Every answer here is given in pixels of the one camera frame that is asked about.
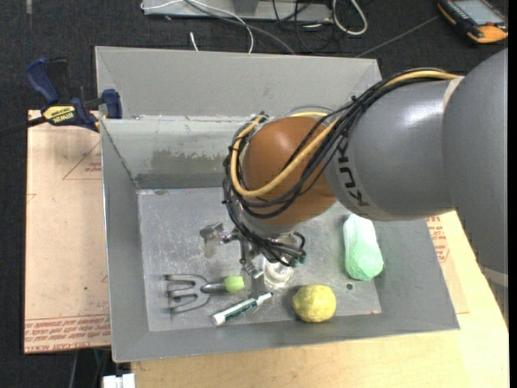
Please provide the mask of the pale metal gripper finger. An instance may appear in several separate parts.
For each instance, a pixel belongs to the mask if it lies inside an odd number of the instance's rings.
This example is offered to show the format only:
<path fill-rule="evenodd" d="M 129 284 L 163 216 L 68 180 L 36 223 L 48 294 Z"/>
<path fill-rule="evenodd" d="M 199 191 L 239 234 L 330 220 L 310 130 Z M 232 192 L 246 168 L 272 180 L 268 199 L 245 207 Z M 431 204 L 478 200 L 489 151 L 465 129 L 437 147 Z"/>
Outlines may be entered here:
<path fill-rule="evenodd" d="M 218 248 L 222 246 L 226 230 L 221 221 L 207 225 L 200 230 L 200 237 L 204 241 L 204 254 L 207 258 L 212 258 Z"/>
<path fill-rule="evenodd" d="M 253 298 L 258 298 L 264 293 L 263 270 L 250 260 L 241 259 L 242 275 L 246 290 Z"/>

